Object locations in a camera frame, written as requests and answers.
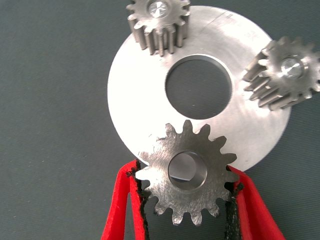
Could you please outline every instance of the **metal washer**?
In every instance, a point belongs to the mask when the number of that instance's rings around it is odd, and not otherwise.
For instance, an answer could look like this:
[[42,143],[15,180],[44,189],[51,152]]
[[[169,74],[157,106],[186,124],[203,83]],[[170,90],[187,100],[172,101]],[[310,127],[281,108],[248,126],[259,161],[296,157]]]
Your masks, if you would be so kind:
[[291,108],[270,111],[249,100],[244,69],[271,38],[247,18],[216,7],[192,6],[189,38],[174,54],[150,56],[132,34],[116,54],[108,79],[108,106],[122,141],[135,155],[152,151],[157,137],[166,136],[166,124],[182,132],[185,120],[169,102],[166,79],[177,65],[192,59],[210,61],[225,72],[231,98],[217,116],[190,119],[193,131],[209,124],[210,140],[227,138],[222,153],[235,153],[231,166],[245,171],[261,161],[276,145],[288,123]]

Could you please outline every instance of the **small pinion gear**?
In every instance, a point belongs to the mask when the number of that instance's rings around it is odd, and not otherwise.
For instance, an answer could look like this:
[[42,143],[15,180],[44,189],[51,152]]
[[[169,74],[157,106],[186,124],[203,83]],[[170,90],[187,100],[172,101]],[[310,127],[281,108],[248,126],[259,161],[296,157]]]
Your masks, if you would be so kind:
[[[186,120],[182,133],[177,133],[171,124],[166,125],[166,137],[159,138],[152,152],[142,152],[149,166],[136,173],[140,180],[148,180],[150,186],[145,189],[149,198],[157,197],[154,211],[161,215],[171,208],[172,222],[179,225],[184,213],[190,213],[196,226],[202,223],[203,209],[216,217],[219,207],[218,198],[224,201],[231,199],[231,193],[225,183],[233,183],[238,176],[226,169],[237,159],[233,153],[221,154],[226,138],[221,136],[214,141],[208,139],[210,126],[206,124],[198,134],[193,132],[190,120]],[[181,153],[189,153],[195,161],[195,175],[190,181],[181,182],[169,175],[172,159]]]
[[244,80],[251,100],[270,110],[291,107],[320,92],[320,52],[314,44],[303,45],[300,37],[284,36],[271,41],[248,66]]
[[151,55],[158,50],[163,56],[165,49],[174,53],[188,35],[189,7],[189,0],[132,0],[126,9],[135,41]]

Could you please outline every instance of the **steel disc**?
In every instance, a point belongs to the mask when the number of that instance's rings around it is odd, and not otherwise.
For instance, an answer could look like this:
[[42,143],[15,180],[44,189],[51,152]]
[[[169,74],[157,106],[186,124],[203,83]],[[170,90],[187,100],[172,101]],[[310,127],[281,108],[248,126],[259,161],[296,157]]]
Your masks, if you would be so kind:
[[169,102],[166,79],[177,65],[189,60],[206,60],[224,71],[231,98],[217,116],[190,119],[197,133],[209,124],[209,139],[225,136],[222,153],[235,153],[231,165],[245,171],[261,161],[276,145],[288,123],[291,108],[270,111],[249,100],[244,69],[271,38],[245,17],[221,8],[192,6],[189,34],[174,54],[150,55],[130,35],[116,54],[108,79],[108,106],[113,124],[129,150],[152,149],[157,137],[165,136],[166,124],[182,132],[185,120]]

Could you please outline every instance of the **red clip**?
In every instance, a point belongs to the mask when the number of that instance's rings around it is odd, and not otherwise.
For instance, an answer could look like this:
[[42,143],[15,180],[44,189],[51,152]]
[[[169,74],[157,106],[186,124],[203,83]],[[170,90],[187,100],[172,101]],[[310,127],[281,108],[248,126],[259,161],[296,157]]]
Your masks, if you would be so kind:
[[101,240],[123,240],[125,235],[128,194],[131,196],[135,240],[145,240],[144,218],[141,214],[142,198],[138,194],[138,183],[134,173],[138,171],[138,160],[124,165],[118,172],[114,184],[111,207]]
[[[124,165],[115,181],[112,203],[101,240],[123,240],[128,194],[131,194],[135,240],[146,240],[146,229],[142,216],[142,197],[134,172],[139,162],[134,160]],[[285,240],[272,218],[253,181],[242,171],[233,167],[230,170],[240,176],[236,183],[244,185],[237,197],[240,231],[243,240]]]

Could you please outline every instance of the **spur gear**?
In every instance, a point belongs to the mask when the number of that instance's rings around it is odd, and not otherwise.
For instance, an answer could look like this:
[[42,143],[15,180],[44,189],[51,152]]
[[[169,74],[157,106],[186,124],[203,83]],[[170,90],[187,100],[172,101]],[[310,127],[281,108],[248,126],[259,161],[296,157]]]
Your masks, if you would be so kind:
[[300,37],[271,41],[248,66],[243,78],[250,82],[244,89],[253,91],[250,99],[259,99],[259,107],[268,105],[276,110],[320,92],[320,52],[313,52],[313,48],[313,43],[304,46]]
[[135,41],[151,55],[158,50],[163,56],[165,49],[173,54],[188,36],[189,7],[189,0],[132,0],[126,9]]
[[[184,213],[190,213],[196,226],[202,223],[203,209],[216,217],[219,207],[218,198],[229,201],[231,193],[225,189],[225,183],[233,183],[238,176],[226,170],[226,166],[237,159],[233,153],[221,154],[226,138],[218,137],[210,141],[210,126],[204,125],[198,134],[193,132],[190,120],[186,120],[182,133],[177,133],[171,124],[166,125],[166,137],[159,138],[152,152],[142,152],[149,166],[136,173],[140,180],[148,180],[150,186],[145,189],[151,197],[157,197],[154,210],[158,215],[167,208],[173,210],[172,222],[179,225]],[[169,175],[172,159],[178,154],[188,154],[195,162],[195,175],[190,181],[181,182]]]

